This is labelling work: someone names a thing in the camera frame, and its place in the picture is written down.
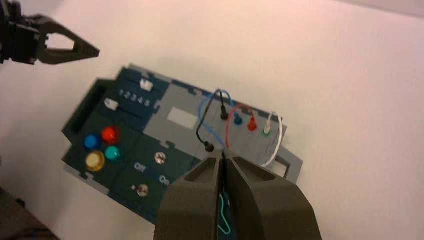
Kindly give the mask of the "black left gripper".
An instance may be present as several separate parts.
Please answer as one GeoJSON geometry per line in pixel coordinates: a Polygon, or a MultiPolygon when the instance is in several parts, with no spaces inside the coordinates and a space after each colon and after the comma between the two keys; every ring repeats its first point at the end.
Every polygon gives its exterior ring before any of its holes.
{"type": "Polygon", "coordinates": [[[97,58],[100,50],[54,19],[37,14],[22,15],[16,0],[0,2],[0,63],[13,61],[34,65],[37,59],[48,65],[59,65],[97,58]],[[73,41],[72,48],[48,48],[48,36],[62,35],[73,41]]]}

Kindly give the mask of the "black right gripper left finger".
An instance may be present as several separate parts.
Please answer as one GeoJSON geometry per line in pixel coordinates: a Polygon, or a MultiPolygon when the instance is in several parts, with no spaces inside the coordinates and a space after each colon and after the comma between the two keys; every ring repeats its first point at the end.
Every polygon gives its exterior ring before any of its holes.
{"type": "Polygon", "coordinates": [[[209,157],[164,194],[154,230],[156,240],[215,240],[222,160],[209,157]]]}

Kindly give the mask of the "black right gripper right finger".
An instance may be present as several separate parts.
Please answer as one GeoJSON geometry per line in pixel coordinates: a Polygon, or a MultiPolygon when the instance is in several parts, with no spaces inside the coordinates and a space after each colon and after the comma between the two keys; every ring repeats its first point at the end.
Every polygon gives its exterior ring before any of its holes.
{"type": "Polygon", "coordinates": [[[320,240],[318,221],[300,188],[241,157],[225,160],[237,240],[320,240]]]}

